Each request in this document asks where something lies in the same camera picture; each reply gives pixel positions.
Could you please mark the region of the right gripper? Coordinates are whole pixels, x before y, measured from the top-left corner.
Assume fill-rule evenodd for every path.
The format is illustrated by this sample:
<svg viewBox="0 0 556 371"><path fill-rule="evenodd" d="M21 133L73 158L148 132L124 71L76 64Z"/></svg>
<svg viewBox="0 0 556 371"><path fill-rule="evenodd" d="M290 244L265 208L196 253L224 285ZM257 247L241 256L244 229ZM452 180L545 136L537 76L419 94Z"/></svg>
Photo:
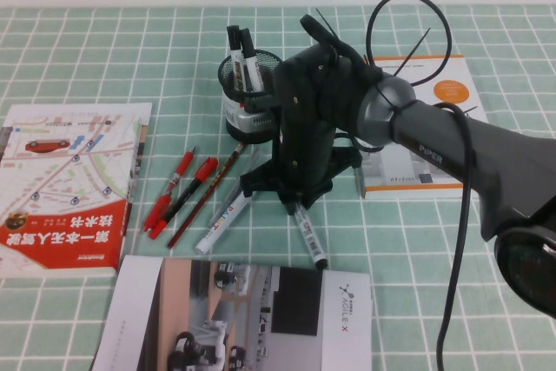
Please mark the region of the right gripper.
<svg viewBox="0 0 556 371"><path fill-rule="evenodd" d="M246 197L260 191L275 192L287 214L294 215L298 198L310 209L332 189L337 175L361 166L356 147L334 146L336 128L318 112L320 93L341 69L335 53L326 47L310 47L274 69L279 130L273 139L272 158L241 177Z"/></svg>

